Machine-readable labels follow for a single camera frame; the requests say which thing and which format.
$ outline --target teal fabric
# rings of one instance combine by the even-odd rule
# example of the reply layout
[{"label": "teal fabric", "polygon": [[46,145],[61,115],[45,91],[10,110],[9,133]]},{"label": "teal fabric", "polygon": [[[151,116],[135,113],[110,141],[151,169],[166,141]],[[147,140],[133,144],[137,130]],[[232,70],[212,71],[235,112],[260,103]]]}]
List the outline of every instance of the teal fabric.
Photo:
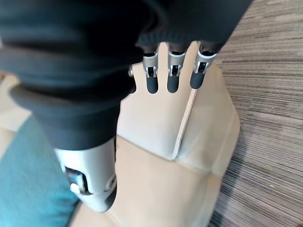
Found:
[{"label": "teal fabric", "polygon": [[0,227],[65,227],[78,198],[33,117],[0,162]]}]

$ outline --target metal joint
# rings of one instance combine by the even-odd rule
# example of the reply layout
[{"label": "metal joint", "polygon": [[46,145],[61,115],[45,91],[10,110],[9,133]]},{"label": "metal joint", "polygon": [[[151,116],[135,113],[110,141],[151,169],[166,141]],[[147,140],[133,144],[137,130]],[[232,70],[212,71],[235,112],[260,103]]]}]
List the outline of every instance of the metal joint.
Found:
[{"label": "metal joint", "polygon": [[202,71],[202,74],[205,74],[207,69],[212,65],[214,59],[217,57],[217,54],[213,54],[211,56],[203,55],[199,50],[196,55],[195,64],[194,64],[194,73],[199,72],[199,67],[201,63],[205,63],[204,70]]},{"label": "metal joint", "polygon": [[152,76],[156,78],[158,71],[158,51],[153,56],[143,56],[142,63],[146,77],[149,78],[151,76],[150,70],[152,70]]},{"label": "metal joint", "polygon": [[183,54],[173,54],[169,52],[168,54],[168,69],[169,69],[169,76],[172,77],[173,75],[179,77],[181,73],[181,69],[183,67],[184,59],[185,59],[186,52]]},{"label": "metal joint", "polygon": [[129,66],[128,75],[129,75],[130,77],[134,77],[134,72],[133,72],[133,66],[132,66],[132,65]]}]

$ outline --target black fingertip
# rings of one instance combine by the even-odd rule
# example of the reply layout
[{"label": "black fingertip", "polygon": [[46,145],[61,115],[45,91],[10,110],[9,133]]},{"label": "black fingertip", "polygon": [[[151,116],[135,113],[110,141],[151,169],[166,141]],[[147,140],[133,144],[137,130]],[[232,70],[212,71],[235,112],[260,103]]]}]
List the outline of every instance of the black fingertip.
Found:
[{"label": "black fingertip", "polygon": [[176,75],[168,76],[167,78],[167,90],[170,93],[175,93],[179,88],[179,77]]},{"label": "black fingertip", "polygon": [[134,80],[134,86],[132,87],[132,89],[129,93],[133,94],[136,90],[137,90],[137,86],[136,86],[136,81]]},{"label": "black fingertip", "polygon": [[158,91],[158,78],[149,77],[146,78],[147,90],[151,94],[155,94]]},{"label": "black fingertip", "polygon": [[192,73],[190,78],[190,86],[193,89],[199,89],[203,83],[204,74],[202,73]]}]

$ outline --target prosthetic hand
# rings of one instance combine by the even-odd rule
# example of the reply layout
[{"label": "prosthetic hand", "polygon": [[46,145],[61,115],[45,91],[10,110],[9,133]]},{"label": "prosthetic hand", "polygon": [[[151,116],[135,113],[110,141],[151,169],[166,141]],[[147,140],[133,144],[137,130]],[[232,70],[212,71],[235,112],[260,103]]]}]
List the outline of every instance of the prosthetic hand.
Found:
[{"label": "prosthetic hand", "polygon": [[167,42],[167,89],[177,92],[187,48],[199,41],[190,81],[198,89],[251,1],[32,0],[23,11],[11,4],[11,13],[0,12],[0,20],[11,25],[0,25],[0,68],[21,82],[11,94],[39,121],[70,190],[84,203],[105,212],[116,197],[120,102],[136,90],[129,66],[143,59],[147,89],[156,93],[158,45]]}]

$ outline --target floor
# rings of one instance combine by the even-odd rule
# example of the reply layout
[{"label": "floor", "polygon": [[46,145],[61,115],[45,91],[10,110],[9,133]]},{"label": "floor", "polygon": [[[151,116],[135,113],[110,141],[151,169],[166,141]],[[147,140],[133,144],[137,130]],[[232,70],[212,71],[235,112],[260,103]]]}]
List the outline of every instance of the floor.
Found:
[{"label": "floor", "polygon": [[303,1],[255,0],[217,63],[241,133],[209,227],[303,227]]}]

